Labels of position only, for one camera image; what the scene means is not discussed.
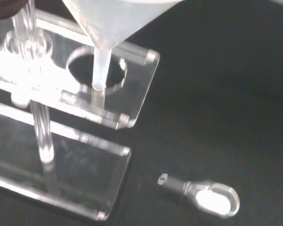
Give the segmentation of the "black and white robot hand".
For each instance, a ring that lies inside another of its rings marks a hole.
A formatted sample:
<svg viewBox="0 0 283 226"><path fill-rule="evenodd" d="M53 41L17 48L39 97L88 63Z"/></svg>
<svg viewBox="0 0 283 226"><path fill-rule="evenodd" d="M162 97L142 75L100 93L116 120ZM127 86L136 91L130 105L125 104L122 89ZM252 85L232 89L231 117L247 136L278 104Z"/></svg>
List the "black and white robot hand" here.
<svg viewBox="0 0 283 226"><path fill-rule="evenodd" d="M16 15L27 3L28 0L0 0L0 20Z"/></svg>

